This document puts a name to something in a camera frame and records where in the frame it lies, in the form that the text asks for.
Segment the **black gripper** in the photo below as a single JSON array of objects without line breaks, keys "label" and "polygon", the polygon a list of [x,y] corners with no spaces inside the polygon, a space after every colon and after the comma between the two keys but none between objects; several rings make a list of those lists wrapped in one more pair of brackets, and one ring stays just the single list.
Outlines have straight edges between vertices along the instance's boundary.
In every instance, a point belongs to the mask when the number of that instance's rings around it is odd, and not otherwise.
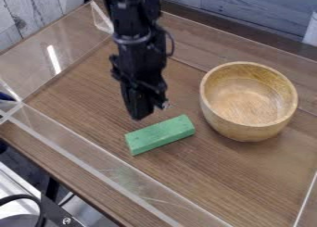
[{"label": "black gripper", "polygon": [[108,59],[112,77],[120,82],[125,109],[131,119],[141,120],[153,112],[153,107],[167,107],[167,83],[161,71],[169,54],[165,50],[164,30],[151,30],[143,36],[112,34],[119,54]]}]

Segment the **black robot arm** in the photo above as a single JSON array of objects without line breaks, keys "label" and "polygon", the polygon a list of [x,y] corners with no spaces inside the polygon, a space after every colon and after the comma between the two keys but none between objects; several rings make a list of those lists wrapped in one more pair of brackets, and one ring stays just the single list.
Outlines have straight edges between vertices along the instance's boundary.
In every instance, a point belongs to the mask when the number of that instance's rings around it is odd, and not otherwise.
[{"label": "black robot arm", "polygon": [[104,0],[113,27],[117,54],[108,60],[110,76],[120,84],[131,119],[141,120],[164,108],[167,83],[161,71],[167,64],[167,31],[157,25],[159,0]]}]

